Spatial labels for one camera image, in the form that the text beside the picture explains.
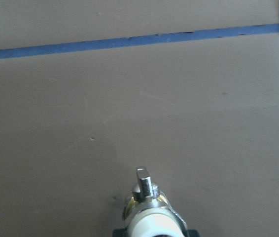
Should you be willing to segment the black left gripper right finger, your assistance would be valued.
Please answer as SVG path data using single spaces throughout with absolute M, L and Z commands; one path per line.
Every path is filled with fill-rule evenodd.
M 188 229 L 187 237 L 199 237 L 199 232 L 197 230 Z

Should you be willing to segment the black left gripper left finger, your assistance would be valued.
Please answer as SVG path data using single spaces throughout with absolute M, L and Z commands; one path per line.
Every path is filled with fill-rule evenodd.
M 114 229 L 112 231 L 112 237 L 126 237 L 127 232 L 125 229 Z

